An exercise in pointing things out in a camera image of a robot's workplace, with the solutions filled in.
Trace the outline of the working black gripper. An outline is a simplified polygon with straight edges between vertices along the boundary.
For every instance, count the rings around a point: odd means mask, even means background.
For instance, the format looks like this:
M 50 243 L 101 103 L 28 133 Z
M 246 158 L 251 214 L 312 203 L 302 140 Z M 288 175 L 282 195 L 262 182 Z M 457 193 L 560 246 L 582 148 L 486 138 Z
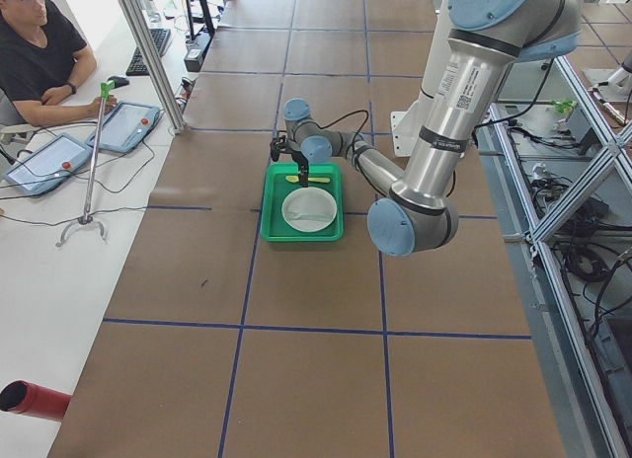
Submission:
M 297 174 L 298 183 L 303 187 L 307 188 L 309 186 L 309 161 L 306 156 L 300 150 L 290 150 L 291 159 L 297 164 L 299 167 L 299 171 Z

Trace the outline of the working silver robot arm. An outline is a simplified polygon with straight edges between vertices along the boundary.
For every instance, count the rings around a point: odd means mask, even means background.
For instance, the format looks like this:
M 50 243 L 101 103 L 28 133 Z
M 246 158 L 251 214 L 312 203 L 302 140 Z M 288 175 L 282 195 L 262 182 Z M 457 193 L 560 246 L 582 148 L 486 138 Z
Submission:
M 456 234 L 447 186 L 510 65 L 573 51 L 584 0 L 442 0 L 426 72 L 435 74 L 405 118 L 417 134 L 405 168 L 361 135 L 327 130 L 302 99 L 283 109 L 286 142 L 309 163 L 345 158 L 381 193 L 367 215 L 382 253 L 439 248 Z

